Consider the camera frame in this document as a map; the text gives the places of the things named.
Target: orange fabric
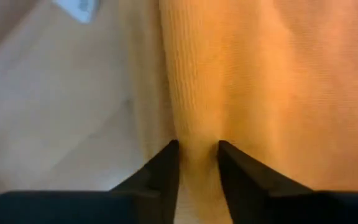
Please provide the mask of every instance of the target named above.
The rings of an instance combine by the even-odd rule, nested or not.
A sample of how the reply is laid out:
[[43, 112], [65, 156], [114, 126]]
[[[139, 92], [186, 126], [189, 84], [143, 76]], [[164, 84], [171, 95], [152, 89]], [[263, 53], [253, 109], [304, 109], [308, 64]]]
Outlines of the orange fabric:
[[219, 139], [314, 189], [358, 190], [358, 0], [159, 0], [152, 8], [167, 69], [151, 76], [167, 77], [157, 94], [170, 96], [164, 110], [202, 220], [230, 223]]

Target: black object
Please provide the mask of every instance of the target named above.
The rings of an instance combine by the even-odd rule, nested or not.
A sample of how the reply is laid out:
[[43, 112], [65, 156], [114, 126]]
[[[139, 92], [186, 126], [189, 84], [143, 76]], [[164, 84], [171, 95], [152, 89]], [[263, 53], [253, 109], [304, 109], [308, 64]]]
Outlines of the black object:
[[[218, 162], [234, 224], [358, 223], [358, 192], [312, 191], [226, 141], [219, 142]], [[179, 145], [172, 141], [110, 192], [2, 194], [0, 224], [171, 224], [178, 185]]]

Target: white label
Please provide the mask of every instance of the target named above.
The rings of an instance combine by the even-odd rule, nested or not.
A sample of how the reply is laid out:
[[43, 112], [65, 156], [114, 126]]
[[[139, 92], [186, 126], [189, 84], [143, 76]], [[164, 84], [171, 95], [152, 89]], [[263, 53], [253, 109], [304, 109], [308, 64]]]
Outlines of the white label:
[[74, 19], [89, 23], [98, 9], [98, 0], [53, 0], [55, 4], [64, 9]]

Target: ribbed knit fabric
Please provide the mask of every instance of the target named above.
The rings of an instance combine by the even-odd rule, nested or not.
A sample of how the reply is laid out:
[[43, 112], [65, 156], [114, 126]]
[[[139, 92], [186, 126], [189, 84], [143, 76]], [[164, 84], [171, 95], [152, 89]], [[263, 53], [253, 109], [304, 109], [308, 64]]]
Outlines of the ribbed knit fabric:
[[140, 136], [149, 155], [179, 139], [202, 221], [231, 222], [219, 139], [314, 189], [358, 190], [358, 0], [136, 2]]

